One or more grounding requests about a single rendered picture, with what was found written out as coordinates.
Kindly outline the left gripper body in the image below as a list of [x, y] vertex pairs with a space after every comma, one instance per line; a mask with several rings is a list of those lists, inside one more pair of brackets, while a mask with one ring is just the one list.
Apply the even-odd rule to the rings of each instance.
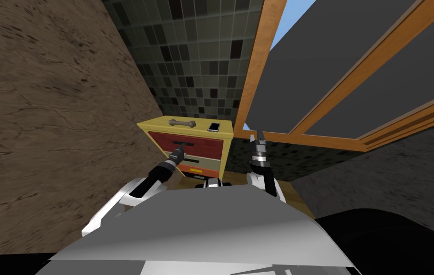
[[176, 147], [176, 149], [169, 155], [169, 160], [175, 164], [180, 164], [185, 159], [184, 147]]

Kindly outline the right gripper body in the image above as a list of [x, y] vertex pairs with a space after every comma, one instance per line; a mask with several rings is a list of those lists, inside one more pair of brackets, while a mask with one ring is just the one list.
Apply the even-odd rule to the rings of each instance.
[[266, 155], [267, 141], [264, 139], [255, 139], [252, 141], [252, 154], [253, 155]]

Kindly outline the yellow drawer cabinet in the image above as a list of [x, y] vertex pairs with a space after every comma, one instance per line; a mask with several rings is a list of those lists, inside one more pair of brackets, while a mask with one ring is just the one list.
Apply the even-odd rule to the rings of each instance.
[[[190, 128], [187, 126], [171, 126], [168, 123], [170, 119], [175, 119], [177, 121], [194, 120], [196, 122], [196, 126], [194, 128]], [[208, 132], [208, 127], [213, 122], [220, 123], [219, 132]], [[219, 170], [219, 177], [218, 177], [220, 179], [223, 179], [223, 174], [224, 174], [225, 166], [230, 151], [230, 145], [234, 137], [231, 121], [219, 120], [219, 119], [206, 119], [206, 118], [190, 118], [190, 117], [181, 117], [181, 116], [161, 116], [161, 117], [149, 119], [147, 121], [139, 122], [137, 123], [137, 126], [145, 134], [147, 134], [147, 136], [155, 144], [156, 142], [148, 134], [149, 131], [223, 140], [223, 151], [220, 159], [221, 163], [220, 163], [220, 170]], [[169, 154], [171, 153], [169, 151], [163, 151], [157, 144], [156, 146], [158, 147], [158, 149], [160, 149], [163, 152], [165, 156], [169, 156]], [[201, 179], [201, 180], [208, 179], [208, 177], [203, 177], [191, 173], [185, 173], [185, 172], [181, 172], [178, 168], [176, 169], [185, 177]]]

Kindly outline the red drawer front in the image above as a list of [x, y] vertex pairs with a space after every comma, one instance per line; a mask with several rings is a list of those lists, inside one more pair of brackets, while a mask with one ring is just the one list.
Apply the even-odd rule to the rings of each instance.
[[181, 141], [195, 144], [193, 147], [184, 148], [184, 152], [188, 155], [210, 159], [221, 159], [222, 156], [223, 140], [220, 139], [184, 136], [154, 131], [149, 131], [148, 134], [163, 151], [174, 151], [175, 146], [172, 145], [172, 141]]

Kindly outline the grey toy bone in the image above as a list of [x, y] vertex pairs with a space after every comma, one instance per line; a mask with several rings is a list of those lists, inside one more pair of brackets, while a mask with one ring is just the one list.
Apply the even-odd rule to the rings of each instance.
[[190, 128], [194, 128], [196, 126], [196, 122], [194, 120], [190, 121], [177, 121], [175, 119], [170, 119], [168, 121], [169, 125], [171, 126], [187, 126]]

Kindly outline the beige drawer front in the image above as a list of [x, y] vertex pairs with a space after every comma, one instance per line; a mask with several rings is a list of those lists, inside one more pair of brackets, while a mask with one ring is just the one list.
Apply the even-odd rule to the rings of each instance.
[[191, 168], [193, 169], [211, 169], [211, 170], [220, 170], [220, 163], [221, 161], [218, 159], [210, 159], [210, 158], [204, 158], [199, 156], [193, 156], [193, 155], [186, 155], [185, 158], [189, 159], [199, 159], [199, 163], [192, 163], [188, 161], [182, 161], [177, 168], [181, 172], [187, 173], [187, 171]]

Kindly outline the orange drawer front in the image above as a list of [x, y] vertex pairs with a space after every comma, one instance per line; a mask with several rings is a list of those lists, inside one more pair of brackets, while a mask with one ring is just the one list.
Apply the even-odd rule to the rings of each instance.
[[208, 178], [218, 178], [219, 177], [219, 171], [218, 170], [211, 170], [211, 169], [201, 169], [203, 171], [203, 173], [192, 173], [189, 170], [186, 171], [187, 173], [191, 173], [191, 174], [195, 174], [195, 175], [200, 175], [203, 177], [208, 177]]

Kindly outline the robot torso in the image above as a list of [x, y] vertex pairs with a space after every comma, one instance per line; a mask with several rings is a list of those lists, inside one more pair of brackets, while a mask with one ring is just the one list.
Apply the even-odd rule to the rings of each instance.
[[139, 182], [37, 275], [362, 275], [316, 221], [256, 186], [153, 187], [138, 199]]

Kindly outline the wooden framed window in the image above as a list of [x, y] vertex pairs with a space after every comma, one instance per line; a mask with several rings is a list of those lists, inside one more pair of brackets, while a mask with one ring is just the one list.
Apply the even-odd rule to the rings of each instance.
[[243, 44], [235, 137], [364, 152], [434, 126], [434, 0], [315, 0], [273, 43], [297, 1]]

